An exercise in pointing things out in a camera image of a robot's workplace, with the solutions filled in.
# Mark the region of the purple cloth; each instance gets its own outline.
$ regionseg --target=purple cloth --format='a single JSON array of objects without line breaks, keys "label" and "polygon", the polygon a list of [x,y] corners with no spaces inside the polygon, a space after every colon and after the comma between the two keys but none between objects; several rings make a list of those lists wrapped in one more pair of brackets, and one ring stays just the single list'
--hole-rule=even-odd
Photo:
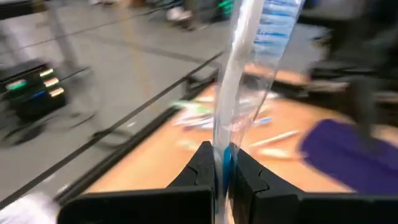
[{"label": "purple cloth", "polygon": [[305,161],[363,194],[398,194],[398,149],[377,140],[376,153],[350,124],[326,119],[304,139]]}]

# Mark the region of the wooden table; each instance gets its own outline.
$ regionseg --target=wooden table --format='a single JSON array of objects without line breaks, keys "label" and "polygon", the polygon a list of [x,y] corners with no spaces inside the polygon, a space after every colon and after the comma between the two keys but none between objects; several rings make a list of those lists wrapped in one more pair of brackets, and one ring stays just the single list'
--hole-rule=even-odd
[{"label": "wooden table", "polygon": [[[247,67],[246,70],[258,75],[267,73],[263,68],[255,66]],[[291,83],[303,84],[307,82],[303,76],[291,72],[279,72],[277,78]],[[211,86],[200,96],[212,94],[213,87]],[[287,131],[299,130],[299,134],[272,145],[272,147],[289,151],[299,158],[300,154],[297,148],[315,123],[325,118],[347,121],[347,118],[334,111],[296,101],[276,99],[269,103],[273,109],[268,114],[260,115],[270,116],[272,118],[271,124],[251,128],[243,139],[242,148],[262,165],[302,190],[307,192],[352,192],[353,189],[322,174],[301,159],[275,159],[260,156],[253,153],[252,150],[248,150],[248,146],[254,142]],[[286,117],[288,116],[293,116],[293,119],[287,120]],[[165,123],[151,137],[137,146],[86,192],[159,189],[168,186],[195,153],[194,150],[181,144],[181,141],[191,141],[199,146],[202,141],[207,141],[212,137],[212,131],[197,129],[185,131],[181,126],[174,126],[172,123],[176,117]],[[394,143],[398,144],[398,129],[383,126],[379,130],[379,135],[383,139],[390,142],[395,141]]]}]

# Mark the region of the black machine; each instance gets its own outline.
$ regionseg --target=black machine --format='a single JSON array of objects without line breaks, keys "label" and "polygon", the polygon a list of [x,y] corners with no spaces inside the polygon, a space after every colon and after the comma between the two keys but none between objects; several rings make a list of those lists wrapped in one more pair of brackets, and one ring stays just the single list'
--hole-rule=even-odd
[{"label": "black machine", "polygon": [[23,123],[43,118],[67,103],[56,69],[30,60],[0,73],[3,100]]},{"label": "black machine", "polygon": [[[243,150],[231,179],[236,224],[396,223],[398,197],[306,193],[266,169]],[[213,147],[203,142],[166,188],[85,194],[66,204],[58,224],[214,223]]]}]

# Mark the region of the gray floor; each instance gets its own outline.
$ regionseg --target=gray floor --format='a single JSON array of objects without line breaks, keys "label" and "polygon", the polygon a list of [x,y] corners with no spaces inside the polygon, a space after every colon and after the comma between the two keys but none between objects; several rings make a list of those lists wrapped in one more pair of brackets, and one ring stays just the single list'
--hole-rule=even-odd
[{"label": "gray floor", "polygon": [[[78,61],[94,71],[89,89],[74,93],[71,105],[58,113],[96,111],[97,116],[73,129],[67,129],[72,121],[56,120],[33,141],[0,149],[0,200],[84,145],[95,131],[114,124],[226,47],[227,22],[184,32],[165,23],[161,13],[142,16],[145,12],[133,10],[128,19],[121,19],[117,10],[83,1],[70,1],[58,10]],[[6,24],[27,57],[53,63],[63,60],[43,15],[18,17]],[[310,62],[322,57],[322,51],[310,43],[322,32],[319,27],[297,26],[281,68],[305,73]],[[0,49],[0,60],[13,64],[7,50]],[[207,66],[197,76],[205,77],[214,69]],[[174,89],[120,129],[136,133],[181,96],[182,88]],[[109,137],[107,141],[117,140]],[[55,195],[110,153],[112,150],[93,146],[32,190]]]}]

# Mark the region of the pen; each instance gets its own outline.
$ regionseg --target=pen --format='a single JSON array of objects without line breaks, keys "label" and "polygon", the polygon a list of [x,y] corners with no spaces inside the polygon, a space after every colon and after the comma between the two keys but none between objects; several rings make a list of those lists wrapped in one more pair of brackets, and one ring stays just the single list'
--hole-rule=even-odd
[{"label": "pen", "polygon": [[265,140],[262,140],[262,141],[253,143],[253,144],[251,144],[250,146],[251,146],[251,147],[260,146],[260,145],[267,144],[267,143],[270,143],[270,142],[279,141],[279,140],[282,140],[282,139],[291,137],[291,136],[293,136],[293,135],[295,135],[295,134],[297,134],[297,133],[299,133],[298,130],[288,131],[288,132],[286,132],[286,133],[284,133],[284,134],[280,134],[280,135],[277,135],[277,136],[275,136],[275,137],[272,137],[272,138],[269,138],[269,139],[265,139]]}]

